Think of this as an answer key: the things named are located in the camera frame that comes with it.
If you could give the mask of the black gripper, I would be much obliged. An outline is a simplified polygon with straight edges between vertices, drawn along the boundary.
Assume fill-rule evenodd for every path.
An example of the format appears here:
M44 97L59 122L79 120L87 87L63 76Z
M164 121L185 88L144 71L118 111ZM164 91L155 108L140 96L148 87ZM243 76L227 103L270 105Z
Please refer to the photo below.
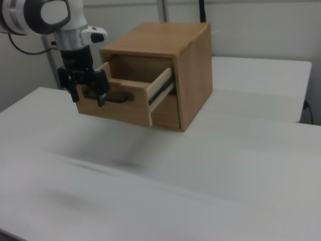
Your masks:
M77 84L91 86L96 94L99 107L104 106L106 93L110 90L104 70L94 71L93 58L89 46L68 51L60 51L63 66L58 68L60 85L71 95L72 101L77 102L79 95Z

